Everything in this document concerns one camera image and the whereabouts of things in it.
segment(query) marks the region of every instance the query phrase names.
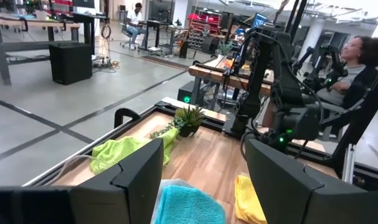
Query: gray shirt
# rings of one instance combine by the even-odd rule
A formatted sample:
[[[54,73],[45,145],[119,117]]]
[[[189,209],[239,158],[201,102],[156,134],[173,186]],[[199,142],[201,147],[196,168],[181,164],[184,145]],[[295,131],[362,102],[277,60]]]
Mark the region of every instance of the gray shirt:
[[[364,70],[366,66],[365,65],[359,65],[356,67],[346,67],[348,70],[348,76],[344,77],[340,80],[340,82],[352,84],[353,79],[359,74],[361,71]],[[327,88],[323,88],[322,90],[318,91],[318,96],[322,98],[325,101],[328,101],[332,104],[341,106],[343,104],[343,100],[345,95],[337,90],[328,90]]]

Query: curly hair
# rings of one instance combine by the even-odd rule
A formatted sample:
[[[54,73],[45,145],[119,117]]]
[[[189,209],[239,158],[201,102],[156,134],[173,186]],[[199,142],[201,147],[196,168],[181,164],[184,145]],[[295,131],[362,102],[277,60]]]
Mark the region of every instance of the curly hair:
[[[359,63],[367,66],[378,66],[378,37],[359,36],[362,40]]]

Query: ceiling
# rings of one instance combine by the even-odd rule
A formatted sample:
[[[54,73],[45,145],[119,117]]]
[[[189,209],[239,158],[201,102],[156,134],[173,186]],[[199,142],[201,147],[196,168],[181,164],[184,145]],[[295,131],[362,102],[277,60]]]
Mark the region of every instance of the ceiling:
[[[217,9],[220,11],[233,12],[234,14],[254,15],[256,12],[262,12],[269,19],[274,19],[274,14],[280,7],[281,0],[235,0],[230,2],[228,6],[223,5],[219,0],[193,0],[193,5],[197,7],[206,7],[209,9]],[[367,2],[375,2],[377,0],[367,0]],[[333,31],[343,31],[343,29],[360,30],[359,34],[369,35],[376,27],[378,18],[378,4],[373,7],[360,8],[359,0],[352,0],[346,5],[332,5],[332,0],[308,0],[305,14],[301,21],[301,25],[308,26],[314,18],[327,20],[329,29]],[[279,15],[278,20],[286,22],[293,8],[294,0],[290,0]]]

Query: black plant pot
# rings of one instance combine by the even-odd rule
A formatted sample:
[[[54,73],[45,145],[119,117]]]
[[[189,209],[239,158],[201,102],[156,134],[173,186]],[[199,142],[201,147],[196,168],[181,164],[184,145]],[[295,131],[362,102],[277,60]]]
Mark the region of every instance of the black plant pot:
[[[199,128],[200,126],[183,126],[179,135],[182,137],[191,137],[199,130]]]

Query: green towel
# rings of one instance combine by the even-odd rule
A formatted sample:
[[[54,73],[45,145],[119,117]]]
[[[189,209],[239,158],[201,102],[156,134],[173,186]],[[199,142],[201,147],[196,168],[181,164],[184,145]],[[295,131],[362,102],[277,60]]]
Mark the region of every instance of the green towel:
[[[159,136],[164,142],[164,165],[170,160],[172,145],[178,134],[179,130],[172,128]],[[99,174],[150,141],[151,139],[148,138],[131,136],[123,137],[119,140],[108,140],[104,144],[93,148],[92,156],[99,159],[93,159],[90,162],[90,169],[94,174]]]

